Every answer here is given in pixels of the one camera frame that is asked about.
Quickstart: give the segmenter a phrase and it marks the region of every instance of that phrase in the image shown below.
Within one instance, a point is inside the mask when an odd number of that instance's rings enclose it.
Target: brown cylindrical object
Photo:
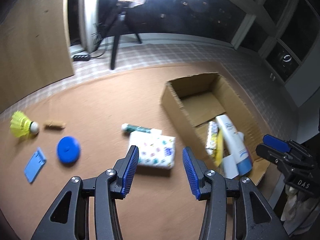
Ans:
[[[44,127],[47,129],[65,129],[66,123],[60,121],[47,120],[44,122]]]

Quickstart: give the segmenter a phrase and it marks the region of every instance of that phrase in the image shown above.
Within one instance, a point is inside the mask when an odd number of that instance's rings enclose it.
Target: brown table surface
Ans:
[[[67,123],[63,131],[41,129],[34,139],[17,139],[9,131],[10,120],[0,123],[0,207],[9,224],[21,238],[29,240],[43,215],[67,181],[75,175],[82,179],[98,176],[125,156],[128,137],[122,123],[163,130],[176,137],[175,166],[169,176],[135,175],[131,191],[117,201],[124,239],[198,239],[205,202],[191,194],[182,164],[184,147],[160,105],[167,80],[204,72],[224,75],[254,113],[261,129],[268,126],[249,96],[232,76],[215,63],[168,64],[112,74],[72,87],[24,109],[26,115],[42,124],[47,119]],[[80,142],[81,156],[72,167],[63,166],[56,156],[56,145],[63,136]],[[23,170],[37,147],[47,163],[33,184]],[[268,198],[278,178],[274,166],[267,171],[262,192]],[[231,239],[232,217],[228,215],[227,239]],[[93,201],[90,201],[90,237],[95,238]]]

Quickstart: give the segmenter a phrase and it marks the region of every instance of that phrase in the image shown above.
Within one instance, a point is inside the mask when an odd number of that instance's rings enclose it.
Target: white bottle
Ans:
[[[252,169],[252,163],[248,151],[242,142],[236,127],[225,114],[216,117],[219,129],[222,130],[224,141],[230,154],[233,155],[239,175],[244,175]]]

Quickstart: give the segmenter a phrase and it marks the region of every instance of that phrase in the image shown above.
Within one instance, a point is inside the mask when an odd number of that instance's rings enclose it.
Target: white floral package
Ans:
[[[174,166],[175,137],[134,131],[130,134],[129,148],[139,148],[138,165],[171,169]]]

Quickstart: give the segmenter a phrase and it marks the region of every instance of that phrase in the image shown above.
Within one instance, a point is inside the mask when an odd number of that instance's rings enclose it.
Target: plaid fabric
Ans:
[[[246,90],[273,134],[281,139],[290,139],[297,134],[298,115],[280,93],[279,86],[269,78],[270,72],[261,66],[257,57],[240,53],[231,48],[195,44],[145,44],[120,48],[116,69],[109,69],[110,51],[87,62],[73,63],[75,75],[50,84],[26,96],[0,114],[2,120],[16,110],[47,98],[75,84],[111,73],[168,63],[218,61]]]

